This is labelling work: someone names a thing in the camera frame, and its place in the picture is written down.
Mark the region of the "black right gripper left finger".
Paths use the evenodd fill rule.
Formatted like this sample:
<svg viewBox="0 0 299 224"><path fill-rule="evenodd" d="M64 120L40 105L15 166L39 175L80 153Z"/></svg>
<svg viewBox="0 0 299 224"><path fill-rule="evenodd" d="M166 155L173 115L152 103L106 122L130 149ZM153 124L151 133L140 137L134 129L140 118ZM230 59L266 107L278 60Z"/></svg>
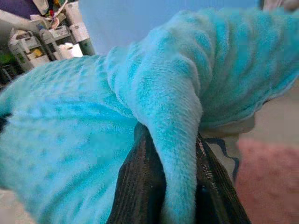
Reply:
<svg viewBox="0 0 299 224"><path fill-rule="evenodd" d="M160 158L146 126L134 129L134 145L117 178L109 224L158 224L166 180Z"/></svg>

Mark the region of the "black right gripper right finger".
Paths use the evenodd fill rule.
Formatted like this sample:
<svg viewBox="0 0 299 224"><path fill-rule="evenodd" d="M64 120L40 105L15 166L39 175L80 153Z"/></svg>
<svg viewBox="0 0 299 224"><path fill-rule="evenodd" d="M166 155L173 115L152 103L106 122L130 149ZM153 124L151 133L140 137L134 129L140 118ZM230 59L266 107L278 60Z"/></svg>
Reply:
<svg viewBox="0 0 299 224"><path fill-rule="evenodd" d="M210 148L219 144L226 157L233 160L233 177L239 168L239 160L228 156L224 140L197 136L197 224L249 224L250 220L240 202L232 180L221 161Z"/></svg>

